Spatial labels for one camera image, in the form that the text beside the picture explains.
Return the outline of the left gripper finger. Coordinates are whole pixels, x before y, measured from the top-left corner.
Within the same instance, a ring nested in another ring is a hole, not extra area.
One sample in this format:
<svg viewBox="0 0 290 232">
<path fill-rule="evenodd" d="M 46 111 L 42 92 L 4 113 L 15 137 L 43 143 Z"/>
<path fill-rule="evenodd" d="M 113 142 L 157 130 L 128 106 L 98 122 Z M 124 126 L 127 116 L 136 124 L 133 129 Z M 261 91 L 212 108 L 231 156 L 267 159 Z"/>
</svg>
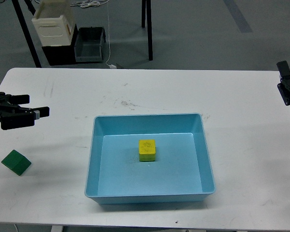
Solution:
<svg viewBox="0 0 290 232">
<path fill-rule="evenodd" d="M 2 130 L 31 127 L 35 120 L 49 115 L 49 107 L 0 109 L 0 126 Z"/>
<path fill-rule="evenodd" d="M 29 95 L 11 95 L 0 92 L 0 109 L 17 109 L 20 104 L 29 103 Z"/>
</svg>

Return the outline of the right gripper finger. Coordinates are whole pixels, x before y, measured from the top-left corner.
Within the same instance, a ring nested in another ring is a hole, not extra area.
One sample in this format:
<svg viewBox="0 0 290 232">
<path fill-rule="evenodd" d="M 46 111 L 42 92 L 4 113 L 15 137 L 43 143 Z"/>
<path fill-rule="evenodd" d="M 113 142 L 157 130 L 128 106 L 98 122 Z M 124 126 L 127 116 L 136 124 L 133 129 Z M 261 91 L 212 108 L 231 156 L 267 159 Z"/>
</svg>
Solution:
<svg viewBox="0 0 290 232">
<path fill-rule="evenodd" d="M 280 61 L 277 64 L 280 73 L 280 83 L 277 84 L 278 90 L 285 105 L 290 105 L 290 68 L 288 63 Z"/>
</svg>

